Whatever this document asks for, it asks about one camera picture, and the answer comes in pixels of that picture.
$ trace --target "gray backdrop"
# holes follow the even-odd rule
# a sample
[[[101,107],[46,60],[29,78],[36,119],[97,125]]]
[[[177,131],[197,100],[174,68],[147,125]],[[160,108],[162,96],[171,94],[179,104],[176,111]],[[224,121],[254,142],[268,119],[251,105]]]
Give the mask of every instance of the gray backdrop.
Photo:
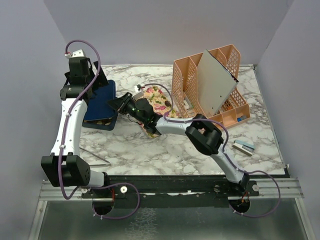
[[[41,157],[60,122],[65,41],[42,0],[0,8],[0,238],[29,236],[40,186]]]
[[[295,0],[257,68],[279,146],[320,239],[320,1]]]
[[[103,64],[172,64],[235,44],[257,64],[293,0],[44,0],[64,39],[94,44]]]

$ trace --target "white marble surface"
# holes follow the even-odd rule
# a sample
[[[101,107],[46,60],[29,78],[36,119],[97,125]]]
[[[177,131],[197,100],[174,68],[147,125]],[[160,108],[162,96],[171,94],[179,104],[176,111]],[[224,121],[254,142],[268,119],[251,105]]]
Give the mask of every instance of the white marble surface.
[[[171,88],[173,68],[170,65],[115,65],[104,66],[103,70],[108,79],[115,81],[118,97],[133,92],[138,83],[162,83]],[[241,67],[238,80],[238,90],[250,105],[251,119],[229,129],[227,152],[246,171],[284,174],[253,67]],[[249,157],[232,148],[236,139],[254,144],[254,155]],[[118,116],[112,131],[82,128],[80,146],[111,162],[111,166],[96,168],[110,175],[224,174],[213,159],[199,153],[186,136],[168,134],[149,138],[139,125],[123,115]],[[90,165],[104,163],[87,152],[80,152]]]

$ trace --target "purple cable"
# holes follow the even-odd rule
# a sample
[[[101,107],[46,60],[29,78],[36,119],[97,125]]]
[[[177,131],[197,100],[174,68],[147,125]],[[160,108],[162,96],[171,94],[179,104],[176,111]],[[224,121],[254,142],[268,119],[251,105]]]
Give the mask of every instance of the purple cable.
[[[94,212],[95,215],[99,216],[99,217],[102,217],[103,219],[112,219],[112,220],[120,220],[120,219],[126,219],[130,216],[132,216],[139,208],[139,205],[140,205],[140,194],[139,194],[139,191],[138,189],[136,188],[136,186],[134,186],[133,184],[131,183],[128,183],[128,182],[120,182],[120,183],[115,183],[115,184],[111,184],[111,185],[108,185],[108,186],[100,186],[100,187],[92,187],[92,189],[108,189],[108,188],[112,188],[112,187],[115,187],[115,186],[118,186],[118,185],[129,185],[131,187],[134,188],[134,190],[136,191],[136,194],[137,194],[137,197],[138,197],[138,201],[137,201],[137,204],[135,206],[135,209],[130,212],[129,214],[127,215],[124,215],[124,216],[106,216],[106,215],[99,215],[96,213],[96,210],[95,210],[95,206],[92,205],[92,210]]]
[[[72,43],[75,43],[75,42],[80,42],[80,43],[84,43],[84,44],[87,44],[89,47],[92,48],[92,50],[95,52],[96,54],[96,57],[98,58],[98,68],[96,70],[96,74],[94,75],[94,78],[92,79],[92,81],[88,84],[88,86],[79,94],[79,96],[74,100],[74,102],[71,104],[69,110],[68,110],[68,114],[69,115],[66,115],[65,117],[65,121],[64,121],[64,124],[63,124],[63,129],[62,129],[62,138],[61,138],[61,145],[64,145],[65,144],[65,140],[66,140],[66,134],[67,134],[67,127],[68,127],[68,122],[69,122],[69,117],[70,117],[70,114],[74,108],[74,106],[76,105],[77,101],[79,101],[79,99],[86,93],[86,91],[88,91],[89,88],[91,88],[91,86],[94,84],[94,82],[96,81],[98,75],[99,75],[99,72],[100,72],[100,69],[101,69],[101,60],[100,60],[100,56],[99,56],[99,53],[98,51],[95,49],[94,46],[92,46],[89,42],[87,41],[84,41],[84,40],[79,40],[79,39],[76,39],[76,40],[72,40],[70,42],[68,42],[68,44],[65,46],[65,53],[67,54],[68,53],[68,47],[70,46],[70,44]],[[66,194],[66,191],[65,191],[65,187],[64,187],[64,182],[63,182],[63,179],[62,179],[62,155],[63,155],[63,151],[64,149],[63,148],[60,148],[60,151],[59,151],[59,157],[58,157],[58,178],[59,178],[59,185],[60,185],[60,188],[61,188],[61,192],[62,192],[62,195],[63,197],[66,199],[66,200],[69,200],[72,198],[72,196],[74,195],[74,193],[76,192],[76,190],[79,188],[79,186],[77,186],[70,194],[70,196],[67,196]]]
[[[245,171],[245,170],[242,170],[240,168],[238,168],[234,162],[230,159],[229,155],[226,153],[226,145],[228,143],[228,140],[229,140],[229,132],[227,130],[227,128],[221,124],[220,122],[218,121],[214,121],[214,120],[211,120],[211,119],[189,119],[189,120],[186,120],[186,121],[182,121],[182,120],[176,120],[176,118],[174,118],[175,120],[171,120],[170,118],[167,118],[167,115],[173,110],[174,108],[174,101],[173,101],[173,98],[171,96],[171,93],[169,92],[169,90],[163,86],[162,84],[160,83],[148,83],[148,84],[145,84],[145,86],[149,86],[149,85],[158,85],[158,86],[161,86],[162,88],[164,88],[167,93],[169,94],[170,96],[170,99],[171,99],[171,109],[169,111],[167,111],[164,115],[163,115],[163,118],[164,120],[166,120],[167,122],[171,122],[171,123],[178,123],[178,124],[184,124],[184,123],[191,123],[191,122],[211,122],[211,123],[214,123],[214,124],[217,124],[219,125],[225,132],[225,142],[224,144],[222,145],[222,153],[225,155],[226,159],[229,161],[229,163],[238,171],[244,173],[244,174],[255,174],[255,173],[262,173],[266,176],[268,176],[273,182],[274,184],[276,185],[276,188],[277,188],[277,191],[278,191],[278,201],[275,205],[275,207],[273,209],[271,209],[270,211],[264,213],[264,214],[261,214],[261,215],[249,215],[249,214],[245,214],[245,213],[241,213],[241,212],[238,212],[236,211],[231,205],[229,205],[229,207],[233,210],[234,213],[240,215],[240,216],[244,216],[244,217],[248,217],[248,218],[262,218],[262,217],[266,217],[270,214],[272,214],[279,206],[280,202],[281,202],[281,192],[280,192],[280,187],[277,183],[277,181],[275,180],[275,178],[273,176],[271,176],[270,174],[266,173],[265,171],[261,171],[261,170],[255,170],[255,171]]]

